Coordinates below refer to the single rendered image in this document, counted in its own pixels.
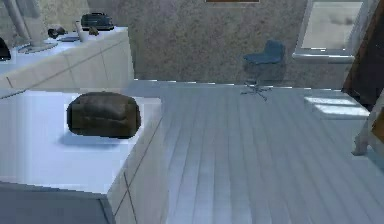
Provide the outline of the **white kitchen counter cabinet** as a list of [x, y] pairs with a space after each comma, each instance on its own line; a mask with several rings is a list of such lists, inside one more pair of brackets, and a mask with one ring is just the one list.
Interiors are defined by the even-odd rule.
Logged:
[[0, 61], [0, 224], [166, 224], [162, 102], [128, 30]]

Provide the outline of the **brown bread loaf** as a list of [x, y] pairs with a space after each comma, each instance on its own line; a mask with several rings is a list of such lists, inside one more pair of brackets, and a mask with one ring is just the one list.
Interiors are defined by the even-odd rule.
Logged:
[[136, 100], [106, 91], [76, 97], [66, 109], [66, 118], [68, 129], [81, 136], [129, 139], [141, 126]]

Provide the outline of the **blue swivel office chair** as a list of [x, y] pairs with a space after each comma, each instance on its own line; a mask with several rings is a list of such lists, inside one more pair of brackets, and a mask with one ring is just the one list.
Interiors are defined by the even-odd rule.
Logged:
[[268, 40], [261, 52], [245, 55], [243, 68], [248, 77], [244, 85], [248, 91], [242, 92], [242, 95], [258, 94], [266, 101], [263, 92], [269, 91], [270, 87], [263, 85], [275, 85], [283, 81], [286, 72], [284, 57], [285, 46], [277, 40]]

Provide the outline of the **black toaster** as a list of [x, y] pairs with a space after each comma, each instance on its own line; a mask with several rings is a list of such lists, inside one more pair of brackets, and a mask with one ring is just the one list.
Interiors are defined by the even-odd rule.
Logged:
[[114, 29], [112, 18], [101, 12], [84, 14], [81, 18], [81, 26], [84, 30], [89, 30], [91, 27], [101, 31]]

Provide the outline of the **white cup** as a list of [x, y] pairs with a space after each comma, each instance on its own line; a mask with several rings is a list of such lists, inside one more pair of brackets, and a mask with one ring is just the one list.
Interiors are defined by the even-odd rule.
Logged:
[[81, 42], [86, 42], [88, 40], [88, 33], [83, 30], [81, 22], [75, 21], [74, 24], [75, 24], [75, 28], [76, 28], [76, 32], [78, 34], [79, 40]]

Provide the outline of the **small black object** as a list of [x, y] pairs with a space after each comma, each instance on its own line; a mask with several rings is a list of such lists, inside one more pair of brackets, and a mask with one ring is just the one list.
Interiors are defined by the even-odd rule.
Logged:
[[64, 34], [67, 34], [67, 31], [63, 27], [50, 28], [48, 30], [48, 36], [53, 39], [56, 39], [59, 35]]

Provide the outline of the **white framed window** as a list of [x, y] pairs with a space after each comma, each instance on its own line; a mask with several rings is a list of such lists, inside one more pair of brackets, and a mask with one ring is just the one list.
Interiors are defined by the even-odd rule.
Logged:
[[292, 58], [351, 64], [379, 0], [307, 0]]

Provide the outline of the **white table with brown top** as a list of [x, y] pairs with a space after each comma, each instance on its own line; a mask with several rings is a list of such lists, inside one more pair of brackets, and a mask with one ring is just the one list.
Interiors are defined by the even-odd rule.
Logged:
[[377, 155], [384, 158], [384, 90], [356, 135], [354, 143], [354, 156], [365, 155], [368, 147], [371, 147]]

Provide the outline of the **grey sink faucet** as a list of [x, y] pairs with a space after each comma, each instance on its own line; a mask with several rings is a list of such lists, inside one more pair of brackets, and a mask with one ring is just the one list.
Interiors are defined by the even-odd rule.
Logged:
[[28, 44], [18, 52], [32, 54], [52, 49], [56, 43], [46, 43], [44, 38], [44, 24], [37, 0], [3, 0], [18, 34]]

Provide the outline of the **black rounded appliance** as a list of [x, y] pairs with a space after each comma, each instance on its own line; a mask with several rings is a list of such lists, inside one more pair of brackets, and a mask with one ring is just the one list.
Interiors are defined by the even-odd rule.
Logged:
[[0, 61], [6, 61], [11, 59], [10, 50], [5, 43], [4, 39], [0, 37]]

